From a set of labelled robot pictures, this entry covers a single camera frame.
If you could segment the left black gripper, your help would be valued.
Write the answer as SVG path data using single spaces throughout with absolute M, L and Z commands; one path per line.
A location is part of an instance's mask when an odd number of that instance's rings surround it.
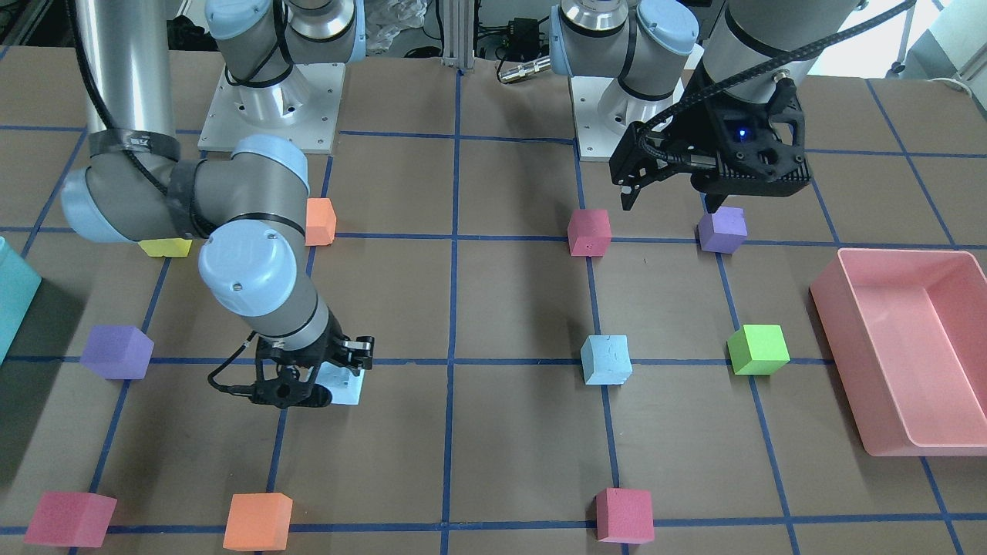
M 805 119 L 797 85 L 789 77 L 769 81 L 765 104 L 748 104 L 726 92 L 694 106 L 660 131 L 633 122 L 608 162 L 621 189 L 623 211 L 656 180 L 690 173 L 704 193 L 706 211 L 729 196 L 790 197 L 812 180 L 805 154 Z

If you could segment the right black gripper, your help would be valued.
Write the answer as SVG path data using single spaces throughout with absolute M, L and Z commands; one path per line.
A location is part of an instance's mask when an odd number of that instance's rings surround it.
M 260 338 L 254 354 L 256 379 L 251 384 L 221 384 L 215 377 L 249 347 L 256 331 L 251 331 L 246 341 L 208 375 L 209 385 L 229 395 L 247 398 L 256 405 L 286 409 L 292 406 L 321 408 L 328 406 L 332 393 L 327 386 L 317 383 L 324 365 L 343 368 L 350 375 L 359 377 L 363 370 L 373 366 L 375 338 L 359 336 L 350 338 L 342 333 L 334 316 L 325 331 L 313 344 L 300 350 L 287 350 L 281 340 Z

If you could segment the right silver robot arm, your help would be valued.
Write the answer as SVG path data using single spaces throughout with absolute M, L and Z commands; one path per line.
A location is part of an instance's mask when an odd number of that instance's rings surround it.
M 61 190 L 78 235 L 98 243 L 202 240 L 198 267 L 257 341 L 251 384 L 211 387 L 280 409 L 332 403 L 324 370 L 360 377 L 374 340 L 343 334 L 306 274 L 306 155 L 279 136 L 238 140 L 228 160 L 184 160 L 170 101 L 160 1 L 69 1 L 88 96 L 89 167 Z

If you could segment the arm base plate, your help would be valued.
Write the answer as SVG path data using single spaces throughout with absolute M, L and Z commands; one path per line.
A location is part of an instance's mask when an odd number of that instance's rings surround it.
M 345 71 L 339 63 L 294 66 L 267 89 L 233 86 L 221 73 L 198 147 L 230 152 L 246 136 L 268 134 L 304 153 L 331 154 Z
M 579 157 L 585 161 L 605 162 L 610 159 L 629 123 L 648 122 L 679 101 L 684 85 L 678 79 L 672 94 L 659 101 L 632 97 L 615 78 L 575 76 L 570 78 L 570 89 Z

